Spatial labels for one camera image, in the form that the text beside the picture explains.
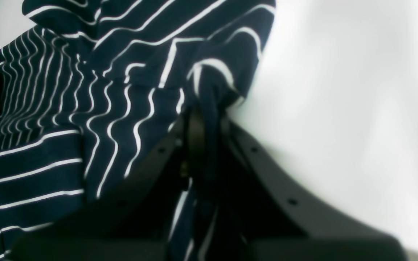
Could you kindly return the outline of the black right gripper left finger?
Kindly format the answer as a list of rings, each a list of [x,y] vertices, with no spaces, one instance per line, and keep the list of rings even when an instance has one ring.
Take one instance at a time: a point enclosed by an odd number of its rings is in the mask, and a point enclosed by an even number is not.
[[[9,261],[179,261],[171,236],[181,194],[204,154],[204,120],[189,109],[119,185],[24,236]]]

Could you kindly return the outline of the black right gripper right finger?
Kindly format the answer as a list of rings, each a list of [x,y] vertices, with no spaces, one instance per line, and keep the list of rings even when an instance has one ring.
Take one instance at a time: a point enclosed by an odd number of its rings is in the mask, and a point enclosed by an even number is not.
[[[299,185],[260,143],[221,117],[221,200],[251,261],[406,261],[397,239]]]

